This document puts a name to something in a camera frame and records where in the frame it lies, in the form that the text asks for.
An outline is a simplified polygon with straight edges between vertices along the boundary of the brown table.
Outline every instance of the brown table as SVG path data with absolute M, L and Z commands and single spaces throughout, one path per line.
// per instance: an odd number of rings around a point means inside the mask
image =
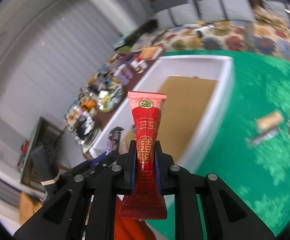
M 123 87 L 124 89 L 124 95 L 123 100 L 127 97 L 127 92 L 130 90 L 133 90 L 133 88 L 136 86 L 136 84 L 141 80 L 141 78 L 147 73 L 147 71 L 150 69 L 150 67 L 153 65 L 155 60 L 147 60 L 148 67 L 140 74 L 135 73 L 133 78 L 130 80 L 130 82 Z M 100 128 L 103 130 L 109 120 L 112 118 L 113 114 L 116 112 L 116 109 L 113 112 L 110 113 L 104 113 L 101 111 L 98 111 L 94 116 L 93 119 L 95 122 L 100 126 Z

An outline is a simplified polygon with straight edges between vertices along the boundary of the silver screw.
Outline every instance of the silver screw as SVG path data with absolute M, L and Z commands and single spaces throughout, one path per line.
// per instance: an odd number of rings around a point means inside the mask
M 122 167 L 120 166 L 120 165 L 114 165 L 113 167 L 112 167 L 112 170 L 113 171 L 120 171 L 122 169 Z
M 211 174 L 208 174 L 208 178 L 209 178 L 210 180 L 216 180 L 218 177 L 217 177 L 216 174 L 211 173 Z
M 74 180 L 76 181 L 76 182 L 80 182 L 80 181 L 82 181 L 84 179 L 84 176 L 82 175 L 82 174 L 78 174 L 78 175 L 76 175 L 75 177 L 74 177 Z
M 174 164 L 174 165 L 171 165 L 171 166 L 170 166 L 170 169 L 171 169 L 172 171 L 179 171 L 179 170 L 180 170 L 180 167 L 179 167 L 178 165 Z

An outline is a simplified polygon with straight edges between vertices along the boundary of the green tablecloth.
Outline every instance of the green tablecloth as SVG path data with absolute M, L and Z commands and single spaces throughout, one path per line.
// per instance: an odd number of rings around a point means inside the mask
M 277 235 L 290 220 L 290 62 L 254 53 L 181 51 L 172 55 L 224 55 L 234 58 L 235 87 L 225 119 L 196 174 L 219 175 Z M 285 122 L 272 140 L 249 148 L 255 118 L 280 110 Z M 174 205 L 167 220 L 148 222 L 174 239 Z

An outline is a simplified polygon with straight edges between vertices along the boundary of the orange fabric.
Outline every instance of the orange fabric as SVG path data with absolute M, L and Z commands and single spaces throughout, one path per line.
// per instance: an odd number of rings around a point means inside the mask
M 115 211 L 115 229 L 114 240 L 156 240 L 152 230 L 146 225 L 146 222 L 118 217 L 118 211 L 122 205 L 117 197 Z

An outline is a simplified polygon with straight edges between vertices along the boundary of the wrapped candy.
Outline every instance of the wrapped candy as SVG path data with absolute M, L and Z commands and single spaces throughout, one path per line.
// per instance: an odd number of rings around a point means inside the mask
M 166 219 L 165 199 L 155 180 L 154 144 L 166 95 L 128 92 L 136 126 L 136 184 L 132 195 L 125 195 L 118 215 L 131 219 Z

